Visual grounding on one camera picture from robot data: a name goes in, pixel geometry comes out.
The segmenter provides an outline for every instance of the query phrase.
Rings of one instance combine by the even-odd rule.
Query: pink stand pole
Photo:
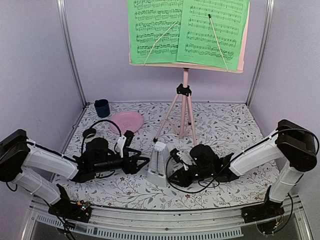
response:
[[[186,89],[188,88],[188,79],[189,79],[189,68],[184,68],[183,69],[183,88]],[[174,108],[174,105],[177,101],[179,97],[179,94],[177,94],[172,103],[171,106],[167,112],[167,114],[165,115],[161,126],[155,136],[155,138],[153,139],[154,142],[158,141],[158,137],[162,131],[162,128],[165,126],[166,121],[169,122],[169,124],[171,124],[174,128],[174,130],[177,132],[177,134],[179,135],[179,138],[182,139],[184,137],[185,134],[187,134],[189,132],[190,129],[187,129],[188,126],[185,127],[185,120],[186,120],[186,106],[188,107],[188,121],[187,124],[191,124],[191,128],[192,128],[192,136],[193,136],[193,144],[194,146],[197,145],[197,136],[196,136],[196,128],[195,128],[195,119],[194,119],[194,114],[193,114],[193,110],[192,110],[192,102],[191,102],[191,92],[190,94],[187,95],[182,95],[182,110],[181,110],[181,123],[180,123],[180,131],[169,121],[169,115],[172,111],[172,109]]]

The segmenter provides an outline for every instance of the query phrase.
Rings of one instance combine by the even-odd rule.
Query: music staff notation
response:
[[[224,24],[220,24],[220,23],[214,23],[213,25],[214,25],[215,31],[218,33],[226,33],[226,34],[231,34],[231,35],[238,35],[239,34],[238,27],[228,26],[228,25],[224,25]],[[195,20],[193,18],[189,18],[188,26],[212,30],[212,26],[209,21]]]
[[[176,19],[181,18],[182,9],[171,9],[171,10],[143,10],[136,11],[134,18],[138,21],[142,20],[164,20],[164,19]]]
[[[152,48],[152,45],[144,45],[144,46],[138,46],[136,48],[136,53],[140,56],[146,56],[149,54],[150,50]],[[178,52],[178,45],[177,44],[157,44],[152,54],[177,54]]]
[[[138,43],[154,43],[161,37],[161,33],[143,33],[136,35],[136,41]],[[179,40],[179,33],[167,33],[165,36],[161,38],[161,42],[177,42]]]
[[[139,31],[166,31],[170,28],[175,21],[151,21],[151,22],[139,22],[135,24],[135,30]],[[180,31],[181,22],[171,28],[171,32]]]
[[[186,38],[190,40],[201,41],[204,43],[214,43],[214,44],[217,43],[215,35],[213,34],[205,34],[205,33],[198,33],[194,31],[188,31],[186,33]],[[218,37],[218,41],[220,45],[227,46],[227,47],[235,48],[237,45],[237,40],[235,39]]]
[[[199,16],[208,16],[208,13],[211,14],[211,17],[217,18],[217,19],[222,19],[222,20],[228,20],[230,22],[234,23],[241,23],[241,15],[240,14],[233,14],[233,13],[228,13],[224,12],[222,10],[215,10],[213,8],[209,7],[201,7],[201,6],[190,6],[189,12],[191,14],[199,15]]]
[[[243,3],[240,3],[238,1],[232,1],[232,0],[220,0],[220,2],[217,2],[214,0],[194,0],[194,1],[198,3],[209,4],[212,7],[233,9],[235,11],[242,11],[244,9]]]
[[[133,6],[138,10],[158,7],[181,7],[184,0],[134,0]]]
[[[208,56],[214,56],[217,58],[221,58],[220,51],[217,47],[212,46],[200,46],[195,45],[192,43],[187,43],[185,45],[184,51],[186,53],[194,53],[199,55],[208,55]],[[233,51],[225,51],[222,50],[223,56],[226,60],[232,60],[234,58],[234,52]]]

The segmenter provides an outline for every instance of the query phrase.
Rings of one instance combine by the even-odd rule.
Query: tripod legs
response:
[[[162,121],[162,123],[161,123],[161,126],[160,126],[158,132],[156,133],[155,138],[153,139],[153,142],[154,142],[154,143],[158,141],[158,137],[159,137],[159,135],[160,135],[160,133],[161,133],[161,130],[164,128],[164,125],[165,125],[166,121],[168,120],[169,115],[170,115],[172,109],[174,108],[178,97],[179,97],[179,94],[176,94],[175,97],[174,97],[174,99],[173,99],[173,101],[172,101],[172,103],[171,103],[171,106],[170,106],[167,114],[165,115],[165,117],[164,117],[164,119],[163,119],[163,121]]]
[[[189,112],[189,122],[191,122],[191,128],[192,128],[192,136],[193,136],[193,145],[197,145],[197,135],[196,135],[196,127],[195,127],[195,118],[194,113],[192,111],[192,102],[191,102],[191,96],[187,97],[188,100],[188,112]]]
[[[187,96],[182,96],[183,98],[185,98],[185,101],[183,101],[182,99],[182,111],[181,111],[181,124],[180,124],[180,130],[177,129],[177,127],[175,127],[172,122],[168,119],[169,118],[169,115],[172,111],[172,109],[174,108],[175,104],[176,104],[176,101],[179,97],[179,94],[177,94],[172,103],[171,103],[171,106],[167,112],[167,114],[165,115],[162,123],[161,123],[161,126],[155,136],[155,138],[153,139],[153,142],[157,142],[158,141],[158,137],[163,129],[163,127],[165,126],[165,123],[166,121],[168,121],[172,127],[174,128],[174,130],[176,131],[176,133],[179,135],[180,139],[183,138],[183,136],[185,134],[187,134],[189,132],[190,129],[186,130],[185,131],[185,118],[186,118],[186,106],[188,108],[188,125],[191,125],[191,128],[192,128],[192,136],[193,136],[193,144],[194,146],[197,145],[197,136],[196,136],[196,127],[195,127],[195,118],[194,118],[194,114],[193,114],[193,110],[192,110],[192,102],[191,102],[191,96],[189,95],[188,97]]]

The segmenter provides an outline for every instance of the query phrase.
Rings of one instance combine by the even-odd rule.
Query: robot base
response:
[[[263,223],[259,223],[256,225],[256,228],[260,233],[264,235],[273,235],[275,233],[275,226],[277,224],[276,220],[271,220]]]
[[[270,201],[270,188],[271,187],[269,187],[266,191],[264,203],[254,206],[247,206],[241,209],[241,215],[245,223],[252,223],[264,219],[274,218],[285,213],[285,210],[282,207],[282,202],[276,203]]]
[[[88,223],[92,212],[91,207],[71,203],[66,190],[59,184],[57,184],[57,187],[60,190],[61,199],[50,206],[48,213],[61,218]]]

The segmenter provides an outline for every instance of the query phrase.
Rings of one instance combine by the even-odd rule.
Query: white metronome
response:
[[[166,165],[170,158],[170,152],[167,145],[157,141],[153,147],[151,160],[149,162],[146,180],[159,187],[167,187]],[[173,163],[168,165],[168,173],[173,169]]]

